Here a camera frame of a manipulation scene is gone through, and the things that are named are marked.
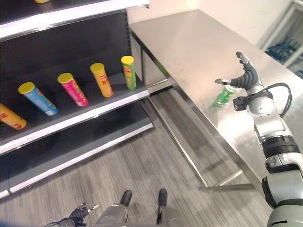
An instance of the cylindrical snack can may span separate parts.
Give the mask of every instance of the cylindrical snack can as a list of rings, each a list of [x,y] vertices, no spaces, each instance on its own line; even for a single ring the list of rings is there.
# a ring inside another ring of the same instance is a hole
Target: cylindrical snack can
[[[123,71],[125,75],[127,88],[135,90],[136,84],[136,73],[134,71],[134,58],[132,56],[123,56],[121,58],[123,65]]]
[[[65,72],[58,76],[58,82],[64,87],[67,93],[72,97],[78,106],[87,106],[88,100],[81,91],[77,82],[71,73]]]
[[[42,92],[32,82],[22,84],[18,88],[18,92],[28,98],[40,110],[48,116],[54,116],[58,113],[56,106],[46,98]]]
[[[15,114],[2,103],[0,103],[0,120],[17,130],[23,129],[27,124],[26,120]]]
[[[98,83],[98,86],[104,97],[111,97],[113,95],[112,87],[110,86],[107,74],[104,69],[104,64],[95,63],[90,66],[91,72]]]

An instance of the white shelf edge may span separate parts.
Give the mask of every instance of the white shelf edge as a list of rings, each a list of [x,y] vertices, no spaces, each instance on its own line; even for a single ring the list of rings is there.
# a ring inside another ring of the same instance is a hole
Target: white shelf edge
[[[8,190],[1,191],[1,192],[0,192],[0,199],[6,197],[6,196],[8,196],[8,195],[9,195]]]
[[[29,135],[26,135],[24,137],[21,137],[19,139],[12,140],[12,141],[10,141],[6,144],[3,144],[0,147],[0,155],[4,154],[4,153],[6,153],[10,150],[13,150],[15,148],[17,148],[17,149],[21,148],[23,145],[26,145],[26,144],[28,144],[32,141],[35,141],[39,138],[42,138],[42,137],[47,136],[49,134],[52,134],[54,132],[65,129],[65,128],[67,128],[69,126],[72,126],[74,124],[92,119],[94,117],[98,117],[100,114],[106,113],[108,111],[111,111],[111,110],[116,109],[118,107],[124,106],[124,105],[126,105],[128,103],[131,103],[131,102],[134,102],[136,100],[140,100],[144,97],[147,97],[148,95],[149,95],[148,90],[145,90],[145,91],[142,91],[138,94],[131,95],[129,97],[120,99],[116,102],[98,107],[98,108],[90,110],[86,113],[83,113],[83,114],[80,114],[78,116],[72,117],[68,120],[65,120],[65,121],[59,122],[57,124],[54,124],[52,126],[46,127],[44,129],[35,131],[35,132],[33,132]]]
[[[42,180],[42,179],[44,179],[44,178],[46,178],[46,177],[48,177],[52,174],[55,174],[55,173],[59,172],[60,170],[63,170],[63,169],[65,169],[65,168],[67,168],[67,167],[69,167],[69,166],[71,166],[75,163],[78,163],[78,162],[80,162],[80,161],[82,161],[82,160],[84,160],[84,159],[86,159],[86,158],[88,158],[88,157],[90,157],[90,156],[92,156],[96,153],[99,153],[99,152],[101,152],[101,151],[103,151],[107,148],[110,148],[110,147],[112,147],[112,146],[114,146],[114,145],[116,145],[116,144],[118,144],[118,143],[120,143],[124,140],[127,140],[127,139],[129,139],[129,138],[131,138],[131,137],[133,137],[137,134],[140,134],[141,132],[144,132],[144,131],[152,128],[152,127],[153,127],[152,123],[149,123],[149,124],[139,128],[139,129],[136,129],[136,130],[134,130],[134,131],[132,131],[132,132],[126,134],[126,135],[123,135],[123,136],[121,136],[121,137],[119,137],[115,140],[112,140],[112,141],[110,141],[110,142],[108,142],[108,143],[106,143],[106,144],[104,144],[104,145],[102,145],[98,148],[95,148],[91,151],[88,151],[83,155],[80,155],[76,158],[73,158],[73,159],[71,159],[71,160],[69,160],[69,161],[67,161],[67,162],[65,162],[61,165],[58,165],[55,168],[49,169],[49,170],[47,170],[46,172],[44,172],[42,174],[39,174],[39,175],[37,175],[37,176],[35,176],[35,177],[33,177],[29,180],[26,180],[26,181],[14,186],[14,187],[11,187],[9,190],[10,190],[11,193],[19,191],[19,190],[21,190],[25,187],[30,186],[33,183],[36,183],[36,182],[38,182],[38,181],[40,181],[40,180]]]
[[[148,5],[149,0],[108,0],[26,17],[0,25],[0,42],[102,13]]]

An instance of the green bottle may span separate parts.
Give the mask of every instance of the green bottle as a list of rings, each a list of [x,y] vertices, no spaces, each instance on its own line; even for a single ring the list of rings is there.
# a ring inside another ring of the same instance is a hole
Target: green bottle
[[[220,93],[217,96],[217,100],[216,100],[217,104],[225,105],[226,103],[228,103],[230,98],[232,97],[232,95],[235,93],[236,90],[237,90],[236,87],[233,87],[230,85],[225,85],[222,93]]]

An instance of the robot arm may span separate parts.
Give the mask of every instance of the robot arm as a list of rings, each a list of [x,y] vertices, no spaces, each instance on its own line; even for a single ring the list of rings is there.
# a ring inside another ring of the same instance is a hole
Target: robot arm
[[[217,79],[215,83],[244,88],[246,97],[234,99],[236,111],[246,110],[253,118],[254,129],[266,157],[270,173],[262,180],[266,201],[274,208],[267,226],[303,227],[303,154],[283,116],[292,101],[287,84],[277,83],[264,88],[255,67],[248,57],[237,52],[245,73],[235,79]],[[284,86],[289,97],[284,111],[279,114],[269,89]]]

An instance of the floor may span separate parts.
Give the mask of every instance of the floor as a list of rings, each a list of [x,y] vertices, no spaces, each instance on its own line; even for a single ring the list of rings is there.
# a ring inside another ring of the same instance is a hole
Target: floor
[[[209,185],[237,170],[222,147],[174,90],[152,97]],[[86,218],[93,225],[126,189],[133,191],[129,222],[155,223],[160,188],[168,205],[182,211],[189,227],[264,227],[271,208],[257,191],[202,192],[202,186],[148,102],[154,129],[63,170],[3,199],[0,219],[23,226],[60,220],[85,201],[100,208]],[[244,176],[234,183],[247,183]]]

